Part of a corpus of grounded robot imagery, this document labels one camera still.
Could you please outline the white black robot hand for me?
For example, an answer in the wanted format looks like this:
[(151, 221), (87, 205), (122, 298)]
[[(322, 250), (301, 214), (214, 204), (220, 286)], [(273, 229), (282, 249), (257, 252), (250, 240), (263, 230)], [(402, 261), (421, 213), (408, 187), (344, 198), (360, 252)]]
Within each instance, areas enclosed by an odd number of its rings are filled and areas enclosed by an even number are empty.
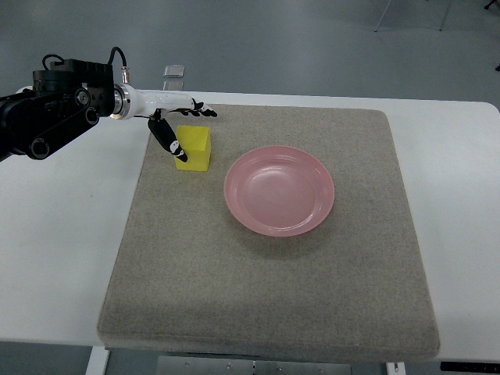
[(138, 90), (129, 84), (117, 84), (115, 100), (116, 111), (113, 115), (118, 120), (147, 118), (148, 129), (157, 142), (183, 163), (188, 161), (188, 155), (166, 120), (166, 115), (180, 113), (183, 116), (217, 117), (216, 111), (209, 105), (180, 92)]

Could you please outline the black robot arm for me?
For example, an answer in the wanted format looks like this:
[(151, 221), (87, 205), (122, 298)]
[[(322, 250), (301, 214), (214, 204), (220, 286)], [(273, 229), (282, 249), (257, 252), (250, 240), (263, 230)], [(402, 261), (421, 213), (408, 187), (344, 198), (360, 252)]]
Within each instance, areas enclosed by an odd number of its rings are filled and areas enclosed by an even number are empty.
[(46, 159), (102, 117), (119, 112), (123, 100), (114, 84), (115, 55), (126, 77), (127, 59), (118, 47), (112, 48), (106, 64), (44, 56), (31, 88), (1, 98), (1, 160), (13, 155)]

